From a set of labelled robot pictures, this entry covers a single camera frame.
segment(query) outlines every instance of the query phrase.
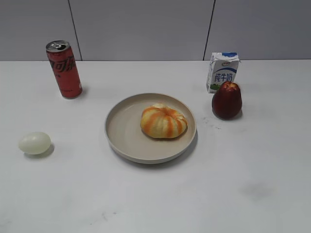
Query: white table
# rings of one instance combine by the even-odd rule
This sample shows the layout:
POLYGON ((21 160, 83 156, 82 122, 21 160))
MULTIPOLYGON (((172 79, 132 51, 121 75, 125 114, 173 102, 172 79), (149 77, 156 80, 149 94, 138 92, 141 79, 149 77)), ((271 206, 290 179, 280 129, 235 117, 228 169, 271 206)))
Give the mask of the white table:
POLYGON ((60 96, 48 62, 0 62, 0 233, 311 231, 311 61, 242 61, 243 116, 222 121, 208 62, 78 62, 79 98, 60 96), (196 147, 143 166, 104 136, 118 101, 174 96, 194 112, 196 147), (48 133, 54 152, 18 140, 48 133))

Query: white egg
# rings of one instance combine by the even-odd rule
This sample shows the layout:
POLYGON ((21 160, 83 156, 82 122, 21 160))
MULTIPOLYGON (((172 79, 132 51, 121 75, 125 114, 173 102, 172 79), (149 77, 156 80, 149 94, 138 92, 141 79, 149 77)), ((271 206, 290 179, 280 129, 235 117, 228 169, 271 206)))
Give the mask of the white egg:
POLYGON ((18 142, 18 147, 27 154, 41 154, 45 152, 50 145, 50 137, 43 132, 29 133, 18 142))

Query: beige plate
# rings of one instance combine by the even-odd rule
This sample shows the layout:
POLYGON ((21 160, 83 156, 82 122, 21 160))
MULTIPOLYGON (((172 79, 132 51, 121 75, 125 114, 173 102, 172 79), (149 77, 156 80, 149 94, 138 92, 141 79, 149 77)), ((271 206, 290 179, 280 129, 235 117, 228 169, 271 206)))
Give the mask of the beige plate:
POLYGON ((118 103, 106 118, 105 133, 112 149, 122 157, 142 164, 159 164, 176 158, 191 144, 196 123, 190 109, 173 97, 146 93, 118 103), (176 139, 152 139, 140 128, 142 111, 162 102, 181 112, 187 119, 187 131, 176 139))

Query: red soda can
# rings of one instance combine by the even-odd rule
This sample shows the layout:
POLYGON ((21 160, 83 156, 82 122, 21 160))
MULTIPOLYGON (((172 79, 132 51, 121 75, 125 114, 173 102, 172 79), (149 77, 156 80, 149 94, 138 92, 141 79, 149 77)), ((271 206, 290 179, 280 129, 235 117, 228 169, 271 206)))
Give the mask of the red soda can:
POLYGON ((76 62, 69 42, 55 40, 46 45, 60 93, 65 98, 75 98, 82 92, 76 62))

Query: white milk carton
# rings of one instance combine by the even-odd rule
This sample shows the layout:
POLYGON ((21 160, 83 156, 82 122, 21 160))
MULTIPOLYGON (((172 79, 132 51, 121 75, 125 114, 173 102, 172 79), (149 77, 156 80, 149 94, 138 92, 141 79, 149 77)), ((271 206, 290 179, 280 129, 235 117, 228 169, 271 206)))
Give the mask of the white milk carton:
POLYGON ((239 62, 236 52, 213 52, 207 76, 208 93, 215 93, 225 81, 233 82, 239 62))

